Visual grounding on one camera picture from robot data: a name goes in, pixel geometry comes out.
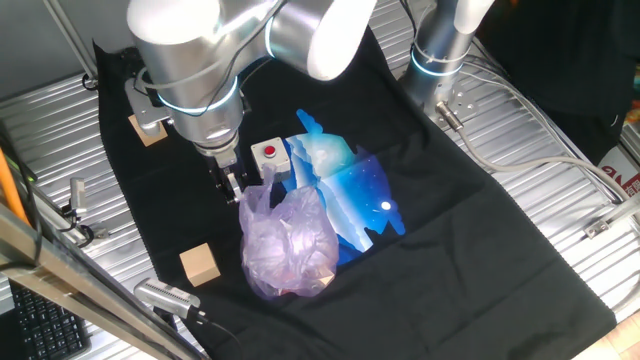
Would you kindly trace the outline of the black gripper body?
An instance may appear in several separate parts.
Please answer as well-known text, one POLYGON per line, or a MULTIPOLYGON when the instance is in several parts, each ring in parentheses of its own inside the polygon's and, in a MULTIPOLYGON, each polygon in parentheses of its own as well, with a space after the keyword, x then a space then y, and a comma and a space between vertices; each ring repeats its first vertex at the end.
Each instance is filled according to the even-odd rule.
POLYGON ((233 173, 238 182, 244 183, 247 178, 242 157, 236 148, 214 152, 208 157, 210 173, 218 184, 227 183, 227 175, 233 173))

